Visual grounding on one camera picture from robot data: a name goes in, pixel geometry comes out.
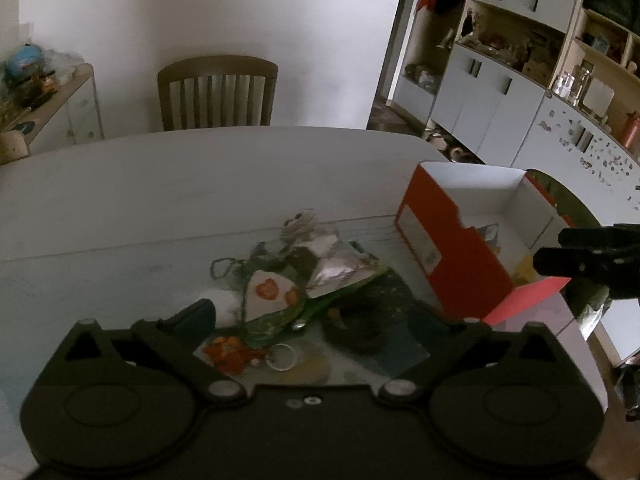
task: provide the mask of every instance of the metal ring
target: metal ring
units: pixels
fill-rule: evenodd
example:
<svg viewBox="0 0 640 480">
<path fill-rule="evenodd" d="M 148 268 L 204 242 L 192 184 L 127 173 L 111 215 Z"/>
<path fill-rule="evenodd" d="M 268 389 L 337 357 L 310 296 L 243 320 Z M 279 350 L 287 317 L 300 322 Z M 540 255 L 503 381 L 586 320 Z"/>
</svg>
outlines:
<svg viewBox="0 0 640 480">
<path fill-rule="evenodd" d="M 229 264 L 228 264 L 228 266 L 226 266 L 226 269 L 222 274 L 217 275 L 216 274 L 216 265 L 217 264 L 221 264 L 222 262 L 229 262 Z M 211 265 L 209 267 L 209 273 L 210 273 L 211 277 L 214 280 L 219 280 L 221 278 L 225 278 L 229 274 L 229 271 L 232 269 L 232 267 L 235 264 L 238 264 L 238 263 L 241 263 L 241 262 L 242 262 L 242 260 L 238 260 L 236 258 L 218 258 L 217 260 L 213 260 L 212 261 L 212 263 L 211 263 Z"/>
<path fill-rule="evenodd" d="M 287 350 L 289 350 L 291 352 L 292 355 L 292 361 L 291 364 L 289 366 L 286 367 L 277 367 L 274 363 L 273 360 L 271 359 L 271 352 L 273 351 L 274 348 L 276 348 L 277 346 L 281 346 L 283 348 L 286 348 Z M 269 348 L 269 351 L 267 352 L 267 355 L 265 355 L 264 357 L 264 362 L 267 363 L 267 366 L 269 368 L 271 368 L 271 370 L 275 370 L 277 372 L 288 372 L 289 370 L 291 370 L 295 365 L 298 364 L 298 354 L 296 354 L 296 351 L 293 349 L 292 346 L 287 345 L 286 343 L 277 343 L 275 345 L 273 345 L 271 348 Z"/>
<path fill-rule="evenodd" d="M 304 402 L 309 406 L 317 406 L 318 404 L 322 404 L 322 399 L 318 396 L 311 395 L 311 396 L 305 397 Z"/>
</svg>

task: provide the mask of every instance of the key ring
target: key ring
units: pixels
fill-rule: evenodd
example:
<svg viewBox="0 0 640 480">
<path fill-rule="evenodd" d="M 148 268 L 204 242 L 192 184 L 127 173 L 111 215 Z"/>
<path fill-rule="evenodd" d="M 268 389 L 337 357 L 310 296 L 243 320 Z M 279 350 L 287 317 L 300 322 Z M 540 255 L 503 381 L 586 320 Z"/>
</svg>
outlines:
<svg viewBox="0 0 640 480">
<path fill-rule="evenodd" d="M 289 365 L 287 365 L 285 367 L 279 367 L 279 366 L 275 365 L 275 363 L 273 362 L 273 359 L 272 359 L 272 352 L 273 352 L 273 349 L 276 348 L 276 347 L 286 348 L 287 350 L 289 350 L 289 352 L 291 352 L 292 361 L 291 361 L 291 363 Z M 264 362 L 267 363 L 267 366 L 269 368 L 271 368 L 271 370 L 275 370 L 277 372 L 288 372 L 295 365 L 298 364 L 298 354 L 296 354 L 296 351 L 293 349 L 293 347 L 291 345 L 288 345 L 286 343 L 276 343 L 271 348 L 269 348 L 269 351 L 267 352 L 267 355 L 265 355 L 265 357 L 264 357 Z"/>
</svg>

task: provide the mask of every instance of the cardboard box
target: cardboard box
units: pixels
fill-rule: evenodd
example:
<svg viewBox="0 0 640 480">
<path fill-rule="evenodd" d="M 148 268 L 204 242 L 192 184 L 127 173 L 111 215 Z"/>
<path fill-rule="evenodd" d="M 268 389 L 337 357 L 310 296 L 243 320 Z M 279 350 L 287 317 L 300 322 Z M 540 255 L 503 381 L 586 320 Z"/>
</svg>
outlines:
<svg viewBox="0 0 640 480">
<path fill-rule="evenodd" d="M 498 224 L 495 253 L 476 228 Z M 568 227 L 522 170 L 424 162 L 415 170 L 396 225 L 454 319 L 494 325 L 559 292 L 567 278 L 514 286 L 528 254 L 558 245 Z"/>
</svg>

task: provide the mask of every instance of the shelf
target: shelf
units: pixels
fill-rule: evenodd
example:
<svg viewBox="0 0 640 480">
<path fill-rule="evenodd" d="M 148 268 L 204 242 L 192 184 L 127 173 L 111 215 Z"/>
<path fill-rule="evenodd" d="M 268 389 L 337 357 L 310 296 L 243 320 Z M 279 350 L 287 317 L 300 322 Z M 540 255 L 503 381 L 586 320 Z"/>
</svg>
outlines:
<svg viewBox="0 0 640 480">
<path fill-rule="evenodd" d="M 595 10 L 584 9 L 584 13 L 592 22 L 606 28 L 615 28 L 618 30 L 618 32 L 622 32 L 624 34 L 631 34 L 637 41 L 640 41 L 640 36 L 638 36 L 636 33 L 632 32 L 628 28 L 623 27 L 619 23 L 614 22 L 612 19 L 597 13 Z"/>
<path fill-rule="evenodd" d="M 523 23 L 527 27 L 532 28 L 533 30 L 544 30 L 545 33 L 548 35 L 564 36 L 564 34 L 561 31 L 547 25 L 546 23 L 537 22 L 536 20 L 532 20 L 527 16 L 523 16 L 522 14 L 518 14 L 517 12 L 513 12 L 512 10 L 494 5 L 491 2 L 485 2 L 483 0 L 468 0 L 468 1 L 475 4 L 475 6 L 489 9 L 493 12 L 496 12 L 497 14 L 502 14 L 503 16 L 509 16 L 513 21 Z"/>
<path fill-rule="evenodd" d="M 422 90 L 423 92 L 427 92 L 427 94 L 430 94 L 434 97 L 436 97 L 438 95 L 438 92 L 431 90 L 429 88 L 424 88 L 420 85 L 418 85 L 417 82 L 415 82 L 413 79 L 411 79 L 410 77 L 405 76 L 404 74 L 402 74 L 402 78 L 404 78 L 405 80 L 407 80 L 409 83 L 411 83 L 412 85 L 418 87 L 420 90 Z"/>
<path fill-rule="evenodd" d="M 620 65 L 620 63 L 615 62 L 610 57 L 605 56 L 599 50 L 594 49 L 592 46 L 587 45 L 586 43 L 584 43 L 582 40 L 579 40 L 578 38 L 574 38 L 574 43 L 578 45 L 584 51 L 585 54 L 589 54 L 592 58 L 595 58 L 597 60 L 600 60 L 601 62 L 606 63 L 610 68 L 616 71 L 617 75 L 623 75 L 623 77 L 625 77 L 625 79 L 627 79 L 629 82 L 640 86 L 640 78 L 635 76 L 631 72 L 628 72 L 627 70 L 625 70 L 624 67 Z"/>
<path fill-rule="evenodd" d="M 547 87 L 547 86 L 544 86 L 544 85 L 540 84 L 538 81 L 533 80 L 533 79 L 532 79 L 532 78 L 530 78 L 529 76 L 524 75 L 522 72 L 519 72 L 518 70 L 514 69 L 514 67 L 513 67 L 513 66 L 509 66 L 509 65 L 507 65 L 506 63 L 501 62 L 500 60 L 497 60 L 497 59 L 495 59 L 495 58 L 493 58 L 493 57 L 491 57 L 491 56 L 488 56 L 488 55 L 487 55 L 487 54 L 485 54 L 484 52 L 480 52 L 479 50 L 476 50 L 476 49 L 474 49 L 474 48 L 472 48 L 472 47 L 470 47 L 470 46 L 468 46 L 468 45 L 465 45 L 464 43 L 460 43 L 459 41 L 457 41 L 457 42 L 456 42 L 456 45 L 459 45 L 459 46 L 461 46 L 461 47 L 463 47 L 463 48 L 466 48 L 467 50 L 470 50 L 471 52 L 473 52 L 473 53 L 475 53 L 475 54 L 478 54 L 478 56 L 483 56 L 483 57 L 485 57 L 485 58 L 487 58 L 487 59 L 490 59 L 490 60 L 491 60 L 491 61 L 493 61 L 494 63 L 497 63 L 498 65 L 501 65 L 501 66 L 503 66 L 503 67 L 505 67 L 505 68 L 507 68 L 507 69 L 511 70 L 513 73 L 518 74 L 520 77 L 523 77 L 524 79 L 526 79 L 526 80 L 528 80 L 528 81 L 531 81 L 533 84 L 538 85 L 540 88 L 543 88 L 543 89 L 545 89 L 545 90 L 547 90 L 547 89 L 548 89 L 548 87 Z"/>
</svg>

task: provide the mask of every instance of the white wall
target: white wall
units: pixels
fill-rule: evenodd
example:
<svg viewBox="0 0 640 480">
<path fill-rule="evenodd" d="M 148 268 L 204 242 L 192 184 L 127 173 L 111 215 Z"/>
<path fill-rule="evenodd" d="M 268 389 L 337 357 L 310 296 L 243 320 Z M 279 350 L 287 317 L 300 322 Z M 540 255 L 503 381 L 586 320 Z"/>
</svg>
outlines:
<svg viewBox="0 0 640 480">
<path fill-rule="evenodd" d="M 20 46 L 18 24 L 18 0 L 0 0 L 0 61 Z"/>
<path fill-rule="evenodd" d="M 280 66 L 272 124 L 364 128 L 398 0 L 20 0 L 34 41 L 94 65 L 106 135 L 161 130 L 156 73 L 206 54 Z"/>
</svg>

